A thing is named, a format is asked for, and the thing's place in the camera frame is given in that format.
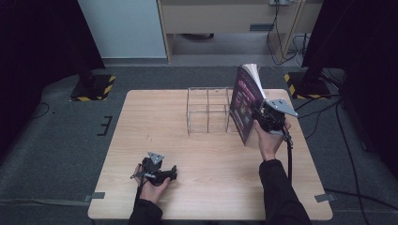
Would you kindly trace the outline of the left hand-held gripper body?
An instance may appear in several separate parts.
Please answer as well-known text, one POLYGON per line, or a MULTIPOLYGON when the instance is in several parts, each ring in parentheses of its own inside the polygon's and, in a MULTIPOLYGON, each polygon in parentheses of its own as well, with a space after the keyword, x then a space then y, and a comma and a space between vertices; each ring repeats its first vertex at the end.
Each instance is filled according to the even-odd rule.
POLYGON ((161 164, 164 155, 148 152, 141 163, 141 168, 130 178, 146 178, 152 185, 160 186, 166 178, 170 176, 169 171, 162 171, 161 164))

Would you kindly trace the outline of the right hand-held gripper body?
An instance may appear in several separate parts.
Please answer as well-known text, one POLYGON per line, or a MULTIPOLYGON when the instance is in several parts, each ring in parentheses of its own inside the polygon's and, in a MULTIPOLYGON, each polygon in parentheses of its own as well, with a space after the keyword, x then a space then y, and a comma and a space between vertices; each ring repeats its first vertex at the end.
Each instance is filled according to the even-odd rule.
POLYGON ((287 114, 294 117, 299 116, 284 98, 264 100, 257 109, 263 114, 263 119, 258 123, 265 132, 271 134, 284 135, 287 114))

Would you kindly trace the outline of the purple magazine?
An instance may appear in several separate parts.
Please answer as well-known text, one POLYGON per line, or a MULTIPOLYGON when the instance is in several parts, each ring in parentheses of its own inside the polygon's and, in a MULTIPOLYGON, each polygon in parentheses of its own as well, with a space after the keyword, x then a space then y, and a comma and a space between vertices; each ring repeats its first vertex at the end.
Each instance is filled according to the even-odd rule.
POLYGON ((263 91, 256 64, 244 64, 237 68, 237 76, 230 102, 229 114, 237 132, 246 144, 253 129, 253 108, 258 109, 266 95, 263 91))

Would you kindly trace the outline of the clear acrylic organizer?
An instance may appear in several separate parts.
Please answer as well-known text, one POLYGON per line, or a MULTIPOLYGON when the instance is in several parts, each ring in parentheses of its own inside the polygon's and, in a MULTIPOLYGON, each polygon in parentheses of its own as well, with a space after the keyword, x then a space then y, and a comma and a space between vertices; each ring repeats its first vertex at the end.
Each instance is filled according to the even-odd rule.
POLYGON ((237 133, 229 114, 231 87, 190 87, 187 92, 187 131, 193 133, 237 133))

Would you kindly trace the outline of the person's left hand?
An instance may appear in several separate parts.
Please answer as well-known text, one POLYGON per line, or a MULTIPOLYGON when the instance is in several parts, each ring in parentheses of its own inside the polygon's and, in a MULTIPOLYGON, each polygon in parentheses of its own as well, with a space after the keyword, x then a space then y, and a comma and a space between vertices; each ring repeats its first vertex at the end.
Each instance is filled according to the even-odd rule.
MULTIPOLYGON (((141 170, 142 170, 142 165, 138 164, 133 174, 135 175, 136 173, 139 173, 141 170)), ((159 203, 162 194, 168 188, 171 182, 169 178, 166 178, 160 186, 156 187, 153 186, 150 182, 147 182, 144 178, 140 178, 136 175, 134 176, 134 180, 137 182, 138 187, 140 188, 140 190, 138 191, 139 198, 146 201, 150 201, 154 204, 159 203)))

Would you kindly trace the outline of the person's right hand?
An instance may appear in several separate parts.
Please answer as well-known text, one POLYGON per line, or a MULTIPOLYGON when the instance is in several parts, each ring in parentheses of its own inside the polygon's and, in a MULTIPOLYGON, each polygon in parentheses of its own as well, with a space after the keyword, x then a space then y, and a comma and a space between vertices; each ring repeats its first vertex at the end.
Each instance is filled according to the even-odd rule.
POLYGON ((262 159, 265 161, 275 159, 276 153, 284 141, 284 137, 265 132, 257 120, 253 121, 253 128, 258 136, 258 145, 262 159))

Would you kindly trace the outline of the black stand with striped base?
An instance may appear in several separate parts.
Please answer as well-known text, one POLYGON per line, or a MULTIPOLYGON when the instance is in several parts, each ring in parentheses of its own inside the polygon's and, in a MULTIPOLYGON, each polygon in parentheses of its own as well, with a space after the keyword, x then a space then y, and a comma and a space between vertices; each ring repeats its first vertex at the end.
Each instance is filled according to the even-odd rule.
POLYGON ((104 100, 115 82, 115 75, 91 75, 88 82, 79 80, 70 94, 71 101, 104 100))
POLYGON ((283 77, 294 99, 329 98, 330 91, 321 80, 321 67, 308 67, 299 72, 288 72, 283 77))

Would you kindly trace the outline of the grey tape strip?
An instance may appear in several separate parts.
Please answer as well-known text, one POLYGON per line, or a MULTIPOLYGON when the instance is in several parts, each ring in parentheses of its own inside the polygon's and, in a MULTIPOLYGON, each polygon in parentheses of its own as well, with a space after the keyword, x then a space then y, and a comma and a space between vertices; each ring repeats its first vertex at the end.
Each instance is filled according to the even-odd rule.
POLYGON ((324 194, 320 194, 320 195, 315 195, 314 198, 318 203, 334 202, 337 200, 337 198, 335 197, 335 195, 333 193, 324 193, 324 194))
POLYGON ((93 192, 91 194, 85 195, 83 201, 85 203, 90 203, 93 199, 103 199, 105 197, 104 192, 93 192))

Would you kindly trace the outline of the light wooden desk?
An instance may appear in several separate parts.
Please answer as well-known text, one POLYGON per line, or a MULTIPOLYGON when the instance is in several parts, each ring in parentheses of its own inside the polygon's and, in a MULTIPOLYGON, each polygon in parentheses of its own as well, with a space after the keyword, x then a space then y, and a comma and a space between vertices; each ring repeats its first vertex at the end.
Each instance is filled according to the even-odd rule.
POLYGON ((310 34, 324 0, 157 0, 166 55, 177 34, 267 32, 271 52, 287 60, 293 38, 310 34))

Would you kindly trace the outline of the dark curtain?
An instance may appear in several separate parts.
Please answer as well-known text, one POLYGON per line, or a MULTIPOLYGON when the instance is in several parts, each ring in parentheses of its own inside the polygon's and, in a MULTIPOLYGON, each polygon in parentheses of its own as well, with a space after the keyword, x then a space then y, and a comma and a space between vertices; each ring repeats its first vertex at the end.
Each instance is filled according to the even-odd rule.
POLYGON ((46 85, 103 67, 78 0, 0 0, 0 158, 46 85))
POLYGON ((398 179, 398 0, 324 0, 303 66, 345 72, 345 106, 398 179))

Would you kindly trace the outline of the white cabinet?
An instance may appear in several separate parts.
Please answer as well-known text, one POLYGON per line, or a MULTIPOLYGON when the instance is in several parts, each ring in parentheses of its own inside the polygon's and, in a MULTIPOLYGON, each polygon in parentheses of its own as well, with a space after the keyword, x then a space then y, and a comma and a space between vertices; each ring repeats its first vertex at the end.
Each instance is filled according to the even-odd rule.
POLYGON ((157 0, 78 0, 102 58, 165 58, 157 0))

